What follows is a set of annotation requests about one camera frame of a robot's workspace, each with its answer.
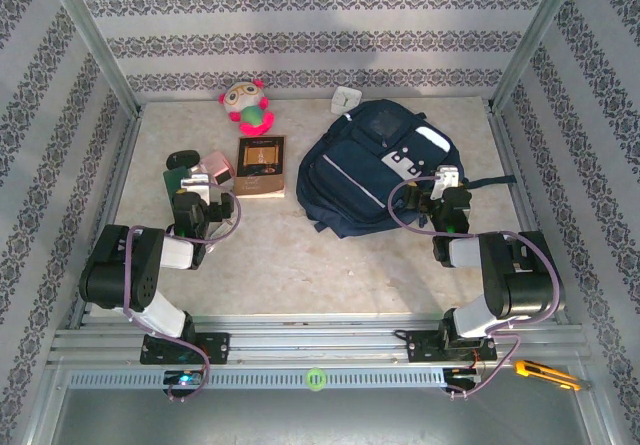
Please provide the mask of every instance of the black object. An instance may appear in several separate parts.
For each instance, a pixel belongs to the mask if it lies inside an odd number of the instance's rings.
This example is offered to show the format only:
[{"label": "black object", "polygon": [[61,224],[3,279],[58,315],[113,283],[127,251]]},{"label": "black object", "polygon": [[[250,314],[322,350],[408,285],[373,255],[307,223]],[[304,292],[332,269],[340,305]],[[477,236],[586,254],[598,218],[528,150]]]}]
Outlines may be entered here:
[{"label": "black object", "polygon": [[224,172],[219,173],[215,177],[214,180],[218,185],[222,185],[227,180],[231,180],[233,177],[231,176],[231,172],[229,170],[225,170]]},{"label": "black object", "polygon": [[464,184],[467,190],[475,190],[476,188],[486,187],[487,185],[497,185],[500,183],[510,184],[517,183],[515,175],[504,175],[502,177],[479,178]]},{"label": "black object", "polygon": [[442,199],[429,200],[427,213],[438,232],[468,233],[471,193],[463,187],[449,187]]},{"label": "black object", "polygon": [[[439,146],[423,135],[438,136]],[[454,165],[464,177],[453,142],[426,120],[390,100],[364,102],[336,120],[300,164],[296,194],[317,231],[331,228],[340,237],[398,228],[387,210],[391,190],[403,177],[433,175],[439,165]],[[433,183],[418,188],[431,190]],[[418,217],[392,198],[404,223]]]},{"label": "black object", "polygon": [[[209,228],[209,206],[196,192],[176,193],[171,200],[173,209],[174,234],[186,238],[206,238]],[[193,244],[193,258],[190,270],[197,270],[207,253],[203,243]]]},{"label": "black object", "polygon": [[[124,302],[124,249],[129,227],[106,225],[80,276],[82,299],[102,308],[122,307]],[[164,230],[145,228],[133,240],[131,302],[141,312],[156,293]]]},{"label": "black object", "polygon": [[[179,192],[171,200],[173,219],[175,223],[169,227],[178,237],[206,238],[207,230],[211,222],[221,222],[225,218],[231,218],[234,210],[234,202],[228,193],[223,193],[220,203],[211,202],[207,205],[196,192]],[[193,258],[190,270],[197,270],[204,256],[206,255],[206,245],[203,243],[193,244]]]},{"label": "black object", "polygon": [[[438,232],[468,233],[471,193],[466,187],[449,187],[442,192],[442,198],[431,200],[431,192],[418,187],[406,187],[404,200],[407,209],[417,210],[421,216],[429,216],[433,228]],[[451,268],[450,237],[433,237],[433,256],[443,267]]]},{"label": "black object", "polygon": [[[555,269],[542,233],[522,232],[521,235],[534,242]],[[484,297],[489,311],[498,320],[544,312],[551,304],[553,285],[542,261],[522,242],[507,242],[500,233],[483,233],[478,238]],[[516,272],[514,262],[522,271]],[[562,284],[560,292],[558,309],[564,307]]]},{"label": "black object", "polygon": [[228,193],[220,196],[220,203],[211,202],[209,204],[209,219],[212,222],[221,222],[226,218],[231,218],[235,209],[235,202]]},{"label": "black object", "polygon": [[[226,365],[229,356],[228,333],[196,333],[193,344],[203,350],[212,365]],[[202,357],[195,351],[161,338],[145,335],[140,351],[142,365],[199,365]]]},{"label": "black object", "polygon": [[202,383],[202,374],[200,372],[194,372],[193,370],[167,370],[164,372],[164,377],[162,378],[163,385],[178,385],[183,382],[181,380],[183,377],[189,378],[189,385],[200,385]]},{"label": "black object", "polygon": [[445,392],[460,394],[460,389],[468,392],[476,386],[474,377],[478,375],[475,369],[470,368],[445,368],[443,370],[444,381],[447,385],[452,385],[455,388],[446,387]]},{"label": "black object", "polygon": [[[238,166],[236,168],[236,177],[260,177],[265,175],[282,175],[284,173],[284,144],[285,137],[242,137],[238,146]],[[251,150],[265,150],[262,160],[255,160]],[[265,160],[270,150],[273,153],[272,158]]]},{"label": "black object", "polygon": [[182,150],[180,152],[173,152],[167,158],[167,170],[173,170],[178,167],[185,167],[187,169],[195,167],[200,163],[200,154],[195,150]]},{"label": "black object", "polygon": [[495,361],[495,343],[490,338],[463,338],[455,329],[453,311],[450,309],[440,321],[438,330],[397,331],[395,335],[407,344],[410,363],[421,362],[466,362],[474,360]]}]

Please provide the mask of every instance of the backpack strap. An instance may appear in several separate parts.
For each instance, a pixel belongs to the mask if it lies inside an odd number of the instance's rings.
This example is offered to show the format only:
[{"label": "backpack strap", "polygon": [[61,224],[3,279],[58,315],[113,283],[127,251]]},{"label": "backpack strap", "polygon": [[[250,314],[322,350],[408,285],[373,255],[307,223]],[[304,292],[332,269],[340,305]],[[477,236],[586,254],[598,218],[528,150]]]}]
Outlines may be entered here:
[{"label": "backpack strap", "polygon": [[472,182],[467,182],[465,187],[467,190],[474,190],[476,188],[486,187],[487,185],[500,183],[516,183],[516,177],[514,175],[504,175],[502,177],[480,178]]}]

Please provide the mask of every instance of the pink stuffed toy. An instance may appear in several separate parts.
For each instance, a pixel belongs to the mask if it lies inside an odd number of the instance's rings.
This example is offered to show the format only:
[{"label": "pink stuffed toy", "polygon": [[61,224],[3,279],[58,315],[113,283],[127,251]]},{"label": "pink stuffed toy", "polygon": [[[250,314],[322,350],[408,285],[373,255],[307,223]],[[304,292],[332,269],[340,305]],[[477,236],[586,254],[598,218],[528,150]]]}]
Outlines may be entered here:
[{"label": "pink stuffed toy", "polygon": [[265,133],[276,119],[273,112],[267,112],[269,99],[264,96],[263,88],[261,80],[237,82],[218,97],[231,121],[240,122],[238,128],[250,137]]}]

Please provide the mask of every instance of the patterned wallpaper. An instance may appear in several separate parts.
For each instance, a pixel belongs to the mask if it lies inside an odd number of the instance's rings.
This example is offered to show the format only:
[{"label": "patterned wallpaper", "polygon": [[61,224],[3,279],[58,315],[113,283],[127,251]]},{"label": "patterned wallpaper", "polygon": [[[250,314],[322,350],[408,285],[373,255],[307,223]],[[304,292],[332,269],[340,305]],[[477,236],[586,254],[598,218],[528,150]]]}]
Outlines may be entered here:
[{"label": "patterned wallpaper", "polygon": [[564,0],[502,110],[621,443],[640,443],[637,3]]},{"label": "patterned wallpaper", "polygon": [[2,0],[0,444],[18,440],[129,120],[59,0]]},{"label": "patterned wallpaper", "polygon": [[85,1],[145,102],[253,77],[272,98],[490,98],[541,0]]}]

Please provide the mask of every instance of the book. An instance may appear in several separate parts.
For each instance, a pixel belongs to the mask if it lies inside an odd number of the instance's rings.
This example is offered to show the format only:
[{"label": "book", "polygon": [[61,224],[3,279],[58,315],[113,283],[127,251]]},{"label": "book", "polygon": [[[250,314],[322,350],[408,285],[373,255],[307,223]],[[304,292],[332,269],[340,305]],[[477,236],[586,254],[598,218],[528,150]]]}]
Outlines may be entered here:
[{"label": "book", "polygon": [[242,137],[233,193],[246,198],[284,197],[283,136]]}]

